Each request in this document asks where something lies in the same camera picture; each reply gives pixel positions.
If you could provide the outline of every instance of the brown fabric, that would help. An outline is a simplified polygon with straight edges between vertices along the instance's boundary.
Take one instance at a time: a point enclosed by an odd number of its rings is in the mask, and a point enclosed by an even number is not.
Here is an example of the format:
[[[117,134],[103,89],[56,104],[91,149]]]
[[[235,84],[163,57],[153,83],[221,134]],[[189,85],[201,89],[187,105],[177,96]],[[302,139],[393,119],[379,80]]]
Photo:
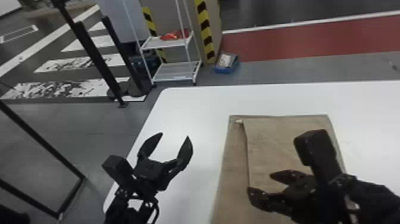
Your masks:
[[[230,116],[212,223],[293,223],[286,216],[253,208],[246,188],[251,183],[268,192],[279,192],[285,186],[271,180],[270,173],[284,169],[310,173],[301,164],[292,141],[305,131],[322,128],[328,130],[337,149],[327,116]]]

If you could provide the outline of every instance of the white table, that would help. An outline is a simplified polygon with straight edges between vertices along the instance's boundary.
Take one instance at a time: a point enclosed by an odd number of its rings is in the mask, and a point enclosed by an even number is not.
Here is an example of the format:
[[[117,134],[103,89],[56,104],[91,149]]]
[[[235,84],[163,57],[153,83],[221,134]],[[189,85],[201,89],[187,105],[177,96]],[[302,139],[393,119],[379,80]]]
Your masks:
[[[157,223],[210,221],[228,116],[328,114],[348,173],[400,195],[400,81],[171,88],[155,103],[127,160],[136,164],[144,140],[163,132],[152,158],[175,158],[185,136],[193,143],[186,170],[160,192]],[[114,198],[114,183],[104,211]]]

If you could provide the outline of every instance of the hazard stripe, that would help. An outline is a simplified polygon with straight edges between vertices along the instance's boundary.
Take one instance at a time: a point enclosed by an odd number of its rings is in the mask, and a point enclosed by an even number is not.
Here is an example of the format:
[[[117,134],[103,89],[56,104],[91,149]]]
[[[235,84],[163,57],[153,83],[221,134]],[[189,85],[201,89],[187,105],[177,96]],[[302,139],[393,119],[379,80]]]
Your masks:
[[[197,9],[197,19],[201,30],[201,38],[203,40],[204,52],[208,63],[216,61],[215,48],[213,44],[213,36],[210,28],[210,16],[207,11],[207,4],[204,0],[195,0]]]
[[[151,36],[157,36],[157,28],[155,27],[155,23],[153,21],[153,16],[151,14],[150,8],[149,7],[143,7],[143,16],[145,17],[145,20],[147,22],[147,27],[149,28],[150,35]],[[167,63],[167,57],[165,56],[165,52],[163,49],[159,48],[155,50],[157,52],[157,55],[161,59],[163,63]]]

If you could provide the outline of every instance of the stanchion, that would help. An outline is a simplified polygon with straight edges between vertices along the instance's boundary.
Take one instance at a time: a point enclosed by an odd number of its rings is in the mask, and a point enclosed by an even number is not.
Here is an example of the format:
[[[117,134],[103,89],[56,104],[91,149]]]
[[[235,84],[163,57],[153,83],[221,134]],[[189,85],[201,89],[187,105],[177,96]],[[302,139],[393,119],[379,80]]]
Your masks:
[[[99,50],[93,43],[92,38],[90,38],[88,31],[85,29],[82,21],[78,21],[77,23],[75,23],[69,15],[68,11],[65,8],[66,0],[51,0],[51,2],[53,3],[54,7],[59,9],[66,22],[70,25],[71,30],[75,33],[76,38],[82,44],[90,59],[93,61],[94,65],[99,70],[101,76],[107,83],[109,87],[109,90],[107,91],[107,96],[111,99],[116,98],[120,103],[120,108],[127,107],[128,103],[123,101],[122,96],[127,94],[130,83],[117,83],[115,77],[111,73],[111,70],[108,68]]]
[[[30,204],[33,207],[47,213],[48,215],[61,220],[63,218],[64,212],[67,207],[70,205],[72,199],[75,197],[78,189],[82,185],[83,181],[85,180],[85,176],[81,173],[74,165],[72,165],[63,155],[61,155],[49,142],[47,142],[44,138],[42,138],[32,127],[30,127],[21,117],[19,117],[15,112],[12,111],[3,101],[0,100],[0,110],[3,111],[7,117],[9,117],[16,125],[22,128],[29,136],[31,136],[37,143],[39,143],[47,152],[52,154],[58,161],[60,161],[63,165],[68,168],[71,172],[73,172],[78,178],[78,182],[75,183],[75,186],[68,194],[67,198],[62,203],[61,207],[54,211],[47,207],[46,205],[42,204],[38,200],[35,200],[31,196],[25,194],[24,192],[20,191],[16,187],[12,186],[11,184],[3,181],[0,179],[0,188],[8,191],[10,194],[18,197],[19,199],[25,201],[26,203]]]
[[[129,60],[128,53],[126,50],[123,48],[115,30],[113,27],[113,24],[108,16],[102,17],[101,21],[103,22],[105,28],[108,30],[108,33],[110,34],[112,41],[114,42],[115,46],[118,49],[118,52],[120,53],[122,59],[124,60],[124,63],[126,67],[128,68],[128,71],[130,73],[131,79],[133,83],[131,82],[131,85],[128,89],[128,94],[131,97],[141,97],[144,95],[147,95],[150,90],[151,90],[151,83],[145,82],[142,83],[140,81],[140,77],[138,76],[137,70],[132,66],[132,63]]]

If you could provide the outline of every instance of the white wire shelf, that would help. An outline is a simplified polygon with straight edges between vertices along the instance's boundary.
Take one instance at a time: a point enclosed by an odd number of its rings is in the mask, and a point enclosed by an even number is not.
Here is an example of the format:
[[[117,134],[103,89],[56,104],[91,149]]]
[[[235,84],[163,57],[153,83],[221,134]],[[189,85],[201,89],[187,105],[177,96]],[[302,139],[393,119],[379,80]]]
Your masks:
[[[141,49],[144,51],[157,48],[174,48],[176,46],[187,46],[190,40],[192,39],[193,35],[194,35],[193,31],[191,31],[189,37],[187,38],[181,38],[178,40],[169,40],[169,41],[163,41],[162,39],[160,39],[159,36],[151,36],[141,46]]]
[[[181,62],[181,63],[162,63],[154,74],[154,82],[193,80],[196,82],[201,61]]]

